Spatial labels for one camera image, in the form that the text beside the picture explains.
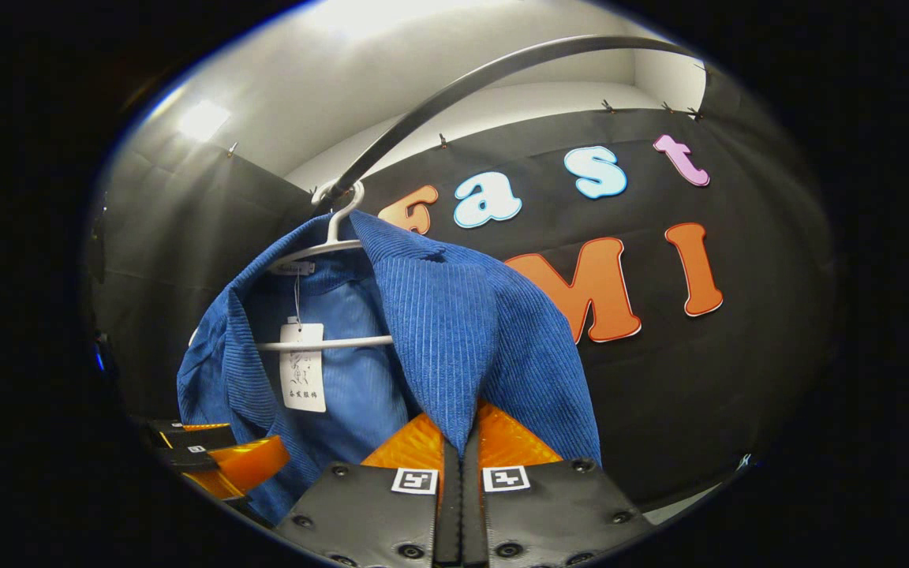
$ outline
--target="curved metal rod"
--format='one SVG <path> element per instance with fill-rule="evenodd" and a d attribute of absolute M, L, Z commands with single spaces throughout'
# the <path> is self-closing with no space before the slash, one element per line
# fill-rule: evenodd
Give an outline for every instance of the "curved metal rod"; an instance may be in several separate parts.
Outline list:
<path fill-rule="evenodd" d="M 496 80 L 521 71 L 521 69 L 527 69 L 542 62 L 565 58 L 567 55 L 585 54 L 589 53 L 589 51 L 600 50 L 658 50 L 695 57 L 695 54 L 685 47 L 674 46 L 674 44 L 660 42 L 657 39 L 628 35 L 578 35 L 565 37 L 565 39 L 554 39 L 551 42 L 538 43 L 537 46 L 526 47 L 524 50 L 517 50 L 513 54 L 506 54 L 504 57 L 497 58 L 497 60 L 488 62 L 483 67 L 462 75 L 461 78 L 454 80 L 450 85 L 444 87 L 433 97 L 426 99 L 418 107 L 399 119 L 388 132 L 381 134 L 381 137 L 375 140 L 374 144 L 369 145 L 367 150 L 364 150 L 364 154 L 361 154 L 360 158 L 357 158 L 357 161 L 353 162 L 353 165 L 342 176 L 339 176 L 336 183 L 328 190 L 325 199 L 321 200 L 321 205 L 318 208 L 327 210 L 332 201 L 338 199 L 350 186 L 353 186 L 353 183 L 363 177 L 379 159 L 388 154 L 400 141 L 413 133 L 415 129 L 424 125 L 427 120 L 434 118 L 441 111 L 451 107 L 452 104 L 457 103 L 466 96 L 490 83 L 496 82 Z"/>

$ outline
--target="white plastic hanger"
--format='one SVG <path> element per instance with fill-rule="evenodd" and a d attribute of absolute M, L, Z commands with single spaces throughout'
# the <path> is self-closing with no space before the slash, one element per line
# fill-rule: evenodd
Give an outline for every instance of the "white plastic hanger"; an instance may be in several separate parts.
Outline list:
<path fill-rule="evenodd" d="M 321 200 L 325 197 L 325 193 L 327 193 L 334 183 L 335 181 L 332 181 L 319 187 L 317 191 L 314 192 L 314 195 L 311 196 L 311 204 L 320 204 Z M 308 256 L 320 255 L 322 252 L 364 248 L 363 242 L 360 241 L 339 240 L 339 223 L 350 214 L 351 210 L 360 206 L 360 203 L 363 200 L 364 184 L 357 181 L 357 183 L 353 184 L 353 199 L 351 199 L 350 204 L 339 209 L 339 212 L 336 212 L 335 215 L 331 216 L 331 219 L 328 219 L 328 239 L 325 240 L 324 244 L 303 248 L 301 251 L 290 252 L 289 255 L 283 256 L 281 259 L 278 259 L 278 261 L 272 263 L 268 270 L 273 270 L 271 267 L 282 266 L 285 263 L 291 263 L 299 259 L 306 259 Z M 392 344 L 393 341 L 390 335 L 377 335 L 372 338 L 326 339 L 326 341 L 322 342 L 286 342 L 286 344 L 284 344 L 284 342 L 273 342 L 273 344 L 256 344 L 256 347 L 259 351 L 318 351 L 318 349 L 338 349 L 346 348 L 347 346 L 378 346 Z"/>

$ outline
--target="ceiling light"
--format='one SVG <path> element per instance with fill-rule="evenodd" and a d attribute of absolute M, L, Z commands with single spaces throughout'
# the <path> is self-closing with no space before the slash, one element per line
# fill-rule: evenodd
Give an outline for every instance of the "ceiling light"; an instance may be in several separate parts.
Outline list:
<path fill-rule="evenodd" d="M 217 107 L 209 101 L 202 101 L 185 113 L 178 129 L 193 139 L 206 141 L 216 134 L 223 122 L 230 118 L 230 112 Z"/>

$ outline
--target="orange letter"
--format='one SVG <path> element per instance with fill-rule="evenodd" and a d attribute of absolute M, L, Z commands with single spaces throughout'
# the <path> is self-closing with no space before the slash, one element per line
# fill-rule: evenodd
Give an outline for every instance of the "orange letter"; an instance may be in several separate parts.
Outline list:
<path fill-rule="evenodd" d="M 593 342 L 610 342 L 641 330 L 641 319 L 630 310 L 627 284 L 619 263 L 622 252 L 623 244 L 618 238 L 585 242 L 578 254 L 574 283 L 570 285 L 542 255 L 515 256 L 505 264 L 524 274 L 552 299 L 570 321 L 574 342 L 581 341 L 591 305 L 594 305 L 595 323 L 588 330 L 588 337 Z"/>
<path fill-rule="evenodd" d="M 430 230 L 430 212 L 426 210 L 426 205 L 420 204 L 433 204 L 434 201 L 437 201 L 437 188 L 425 185 L 381 209 L 378 219 L 386 220 L 393 226 L 400 226 L 405 230 L 426 234 L 426 231 Z"/>
<path fill-rule="evenodd" d="M 699 223 L 682 223 L 664 231 L 666 241 L 679 250 L 679 259 L 686 272 L 686 290 L 690 297 L 686 299 L 688 316 L 703 316 L 721 307 L 724 297 L 714 286 L 714 277 L 710 272 L 710 261 L 704 249 L 706 231 Z"/>

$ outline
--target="corduroy fabric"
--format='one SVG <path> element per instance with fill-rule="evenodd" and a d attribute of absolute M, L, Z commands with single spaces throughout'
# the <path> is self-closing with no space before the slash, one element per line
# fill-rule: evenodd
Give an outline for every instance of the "corduroy fabric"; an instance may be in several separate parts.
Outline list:
<path fill-rule="evenodd" d="M 311 219 L 275 242 L 223 289 L 202 317 L 178 372 L 183 423 L 231 424 L 239 443 L 281 436 L 290 463 L 249 494 L 273 522 L 289 513 L 321 471 L 290 416 L 298 411 L 275 399 L 242 299 L 275 260 L 323 241 L 329 216 Z M 544 292 L 490 256 L 367 213 L 351 213 L 340 224 L 339 238 L 363 242 L 408 391 L 459 455 L 482 396 L 563 459 L 601 463 L 573 335 Z"/>

